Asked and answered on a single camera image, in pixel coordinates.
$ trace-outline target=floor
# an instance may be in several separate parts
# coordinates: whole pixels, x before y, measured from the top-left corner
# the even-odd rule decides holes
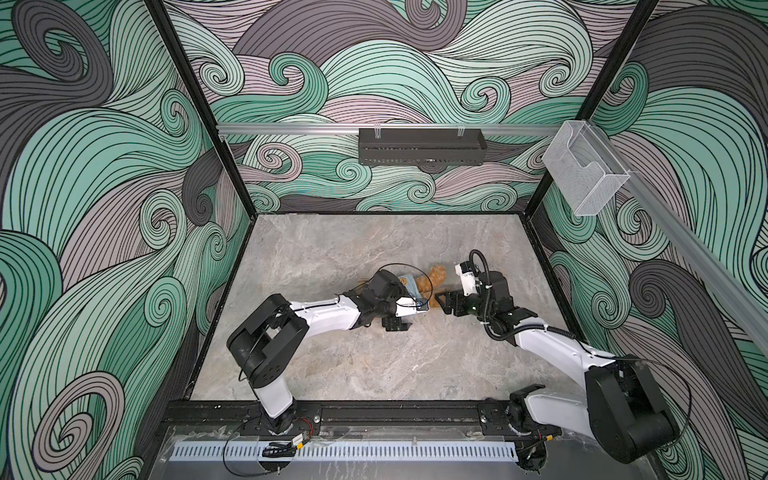
[[[272,293],[288,300],[333,299],[390,262],[422,270],[453,265],[473,248],[502,272],[515,303],[565,328],[516,215],[263,215],[243,256],[197,380],[192,400],[251,400],[225,342]],[[395,275],[406,268],[392,268]],[[407,332],[370,328],[305,339],[286,369],[298,399],[496,399],[532,383],[565,392],[579,387],[537,356],[489,339],[473,316],[440,309]]]

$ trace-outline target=wall-mounted shelf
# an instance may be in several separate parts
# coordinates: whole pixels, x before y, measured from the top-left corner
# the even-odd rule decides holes
[[[627,168],[608,150],[611,142],[599,127],[583,120],[563,123],[543,161],[576,217],[597,215],[627,180]],[[616,158],[614,168],[605,156]]]

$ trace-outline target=wall mural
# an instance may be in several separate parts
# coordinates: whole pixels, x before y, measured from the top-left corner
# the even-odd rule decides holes
[[[0,470],[135,478],[247,218],[142,0],[0,3]]]
[[[695,0],[682,0],[687,5]],[[635,1],[167,0],[219,122],[560,124]],[[361,167],[356,137],[233,135],[266,211],[521,210],[546,141],[479,167]]]
[[[651,20],[595,120],[768,310],[768,4],[712,3]],[[694,390],[689,432],[660,455],[671,478],[768,478],[768,360],[739,319],[626,191],[596,217],[554,187],[544,207],[536,229],[591,343]],[[652,368],[682,422],[684,384]]]

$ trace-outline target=swirling wave pattern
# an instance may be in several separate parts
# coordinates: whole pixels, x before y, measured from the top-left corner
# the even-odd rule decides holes
[[[222,68],[229,65],[231,56],[220,50],[222,45],[243,69],[238,94],[208,88],[210,82],[198,72],[221,122],[299,121],[303,117],[302,121],[344,123],[558,124],[576,115],[598,77],[604,58],[593,59],[593,51],[621,33],[633,8],[633,2],[615,5],[608,0],[168,3],[177,30],[190,39],[184,47],[195,69],[209,61]],[[191,42],[201,38],[200,43],[208,45],[211,36],[220,41],[214,41],[216,52],[211,50],[210,58],[196,60],[200,56]],[[291,62],[285,60],[286,55],[292,56]],[[234,135],[228,140],[240,143],[253,136]],[[490,161],[503,161],[532,176],[544,173],[543,165],[536,164],[537,154],[526,157],[530,165],[523,160],[513,163],[540,137],[490,140],[509,145],[492,144]],[[243,168],[243,174],[252,179],[250,192],[261,210],[327,207],[338,211],[342,207],[364,209],[370,203],[359,196],[365,185],[353,188],[336,175],[336,167],[342,163],[350,168],[348,159],[355,158],[356,152],[341,154],[335,147],[303,151],[279,136],[268,141],[296,148],[302,170],[291,180],[272,181]],[[383,204],[374,207],[472,211],[508,205],[520,210],[534,190],[532,177],[507,180],[508,169],[493,167],[467,170],[468,182],[457,179],[457,191],[425,200],[408,195],[409,185],[421,183],[416,172],[439,176],[446,169],[425,166],[411,171],[416,176],[404,172],[406,176],[400,179],[404,187],[390,193],[396,201],[377,197],[373,203]],[[288,203],[281,207],[281,200]]]
[[[484,10],[454,41],[428,56],[459,92],[477,78],[513,78],[555,61],[539,82],[542,94],[555,97],[573,90],[587,75],[592,47],[567,3],[507,0]]]
[[[382,63],[377,58],[388,58]],[[483,77],[468,82],[461,100],[445,75],[423,53],[395,42],[368,41],[331,57],[321,67],[328,81],[328,99],[347,95],[378,94],[420,111],[436,123],[499,122],[509,108],[509,87],[500,78]],[[493,106],[482,88],[496,91]]]
[[[8,424],[13,382],[22,355],[48,308],[61,296],[61,273],[50,249],[34,237],[0,230],[0,431]],[[8,437],[0,435],[0,462],[5,464]]]
[[[163,128],[160,105],[177,75],[143,1],[118,2],[109,38],[114,89],[103,106]]]
[[[283,0],[250,26],[233,51],[236,55],[272,58],[291,51],[317,65],[334,53],[368,40],[392,40],[420,50],[447,45],[464,23],[466,0],[449,0],[448,11],[433,25],[435,9],[422,12],[421,0],[406,0],[410,22],[386,0]],[[344,20],[338,15],[343,12]]]
[[[105,372],[89,372],[79,376],[64,387],[48,407],[40,419],[32,445],[32,458],[39,470],[59,472],[81,455],[93,430],[93,419],[89,414],[80,412],[70,417],[59,430],[57,443],[52,445],[51,440],[54,438],[59,417],[65,413],[67,407],[90,395],[98,395],[104,401],[107,412],[105,423],[98,440],[69,478],[88,480],[96,473],[118,432],[125,410],[125,397],[120,382]]]
[[[623,351],[657,359],[684,372],[691,386],[694,409],[690,421],[698,441],[693,441],[690,438],[692,435],[689,435],[681,444],[675,446],[673,452],[662,451],[662,462],[666,463],[667,470],[677,478],[703,478],[701,450],[706,449],[725,478],[748,478],[727,408],[688,352],[658,328],[635,318],[627,319],[621,329],[611,330],[610,335]],[[649,367],[667,397],[672,399],[680,410],[686,410],[687,389],[680,379],[663,367],[654,364],[649,364]]]
[[[633,273],[630,294],[637,308],[659,316],[666,302],[675,313],[680,341],[707,374],[720,398],[768,436],[768,399],[752,377],[707,291],[686,270],[649,260]]]
[[[173,15],[209,91],[244,89]],[[4,478],[137,478],[187,388],[248,221],[179,85],[141,0],[0,8]]]
[[[680,179],[696,235],[768,308],[765,270],[755,271],[752,261],[768,203],[768,159],[746,108],[715,91],[656,91],[629,130],[664,153]]]
[[[13,11],[13,28],[24,51],[48,78],[0,66],[0,198],[5,196],[13,166],[31,135],[68,111],[94,107],[112,92],[109,58],[82,18],[55,0],[21,0]],[[60,42],[59,53],[45,43],[50,30],[65,31],[84,49]]]
[[[293,53],[277,55],[270,62],[270,77],[278,85],[286,85],[286,70],[301,70],[304,82],[295,94],[241,94],[221,98],[211,108],[218,121],[278,121],[291,114],[316,113],[328,97],[328,83],[311,61]]]
[[[131,178],[192,164],[202,148],[202,127],[190,101],[169,90],[163,115],[169,133],[140,118],[98,108],[48,122],[14,169],[3,226],[35,235],[61,254],[88,208],[109,190]]]

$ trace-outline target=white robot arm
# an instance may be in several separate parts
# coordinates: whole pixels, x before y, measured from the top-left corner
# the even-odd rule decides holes
[[[402,317],[425,312],[426,299],[414,299],[400,279],[387,270],[335,300],[288,302],[276,293],[243,322],[227,340],[227,348],[243,370],[271,421],[273,432],[287,429],[293,420],[293,395],[283,371],[306,337],[370,326],[381,317],[388,331],[405,331]],[[269,329],[278,329],[274,337]]]
[[[472,263],[478,255],[484,271]],[[636,357],[614,357],[578,342],[567,330],[549,326],[535,313],[514,305],[507,281],[488,271],[477,250],[456,266],[462,289],[435,298],[447,315],[474,315],[493,340],[535,353],[571,377],[584,393],[569,395],[533,385],[510,395],[508,418],[520,435],[555,425],[597,439],[605,451],[628,463],[673,441],[680,431],[650,370]],[[286,430],[295,401],[283,377],[296,348],[308,336],[369,326],[381,317],[389,331],[409,327],[401,317],[426,311],[399,278],[386,270],[362,289],[335,300],[298,303],[269,296],[227,340],[227,347],[256,393],[273,432]],[[272,337],[267,330],[278,329]]]

